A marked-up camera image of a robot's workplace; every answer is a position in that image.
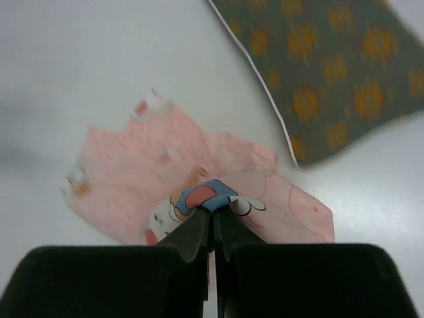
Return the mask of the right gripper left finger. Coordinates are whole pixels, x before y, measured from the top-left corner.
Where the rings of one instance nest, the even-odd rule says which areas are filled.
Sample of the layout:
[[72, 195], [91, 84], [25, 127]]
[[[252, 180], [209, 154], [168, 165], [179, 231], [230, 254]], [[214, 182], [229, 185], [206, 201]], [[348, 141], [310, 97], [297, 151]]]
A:
[[210, 216], [196, 209], [154, 246], [43, 246], [16, 267], [2, 317], [201, 317]]

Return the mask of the grey orange patterned pillow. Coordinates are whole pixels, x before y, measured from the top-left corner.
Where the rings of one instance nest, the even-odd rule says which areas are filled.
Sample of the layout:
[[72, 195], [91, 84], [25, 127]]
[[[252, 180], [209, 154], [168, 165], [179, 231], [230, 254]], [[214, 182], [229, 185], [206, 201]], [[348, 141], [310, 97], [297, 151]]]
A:
[[423, 41], [387, 1], [211, 7], [263, 85], [296, 166], [423, 110]]

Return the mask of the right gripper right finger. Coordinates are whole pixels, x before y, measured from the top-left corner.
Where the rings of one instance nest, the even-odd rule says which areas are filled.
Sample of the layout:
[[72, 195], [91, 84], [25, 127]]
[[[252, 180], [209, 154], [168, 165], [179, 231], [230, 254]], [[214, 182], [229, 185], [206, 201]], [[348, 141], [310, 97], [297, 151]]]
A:
[[269, 244], [213, 214], [220, 317], [416, 317], [390, 255], [371, 244]]

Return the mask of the pink cartoon print pillowcase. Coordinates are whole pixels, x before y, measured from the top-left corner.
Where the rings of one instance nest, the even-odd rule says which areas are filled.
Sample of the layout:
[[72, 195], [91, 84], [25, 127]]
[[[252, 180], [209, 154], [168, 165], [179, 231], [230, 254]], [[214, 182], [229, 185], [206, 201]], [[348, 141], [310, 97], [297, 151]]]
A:
[[276, 168], [272, 149], [207, 134], [152, 93], [121, 131], [88, 129], [62, 193], [76, 215], [123, 244], [156, 244], [197, 207], [228, 207], [266, 242], [333, 242], [331, 210]]

